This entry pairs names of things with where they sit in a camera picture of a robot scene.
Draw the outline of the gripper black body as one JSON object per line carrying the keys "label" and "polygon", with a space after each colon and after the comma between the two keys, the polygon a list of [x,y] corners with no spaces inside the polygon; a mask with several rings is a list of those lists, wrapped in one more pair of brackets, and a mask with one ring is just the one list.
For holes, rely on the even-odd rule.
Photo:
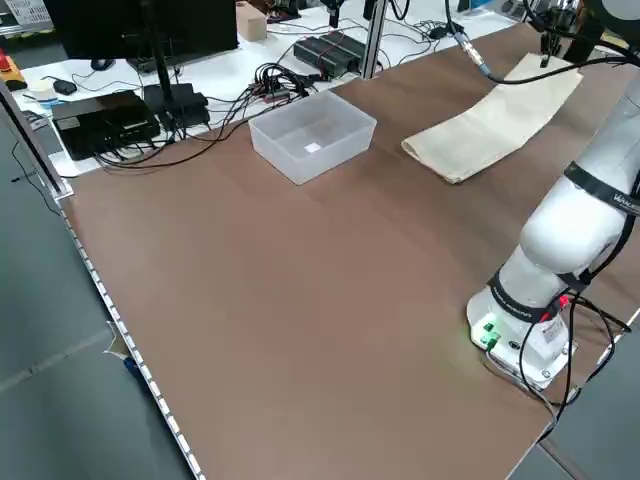
{"label": "gripper black body", "polygon": [[572,34],[575,30],[578,13],[571,9],[549,9],[544,12],[546,33],[558,35]]}

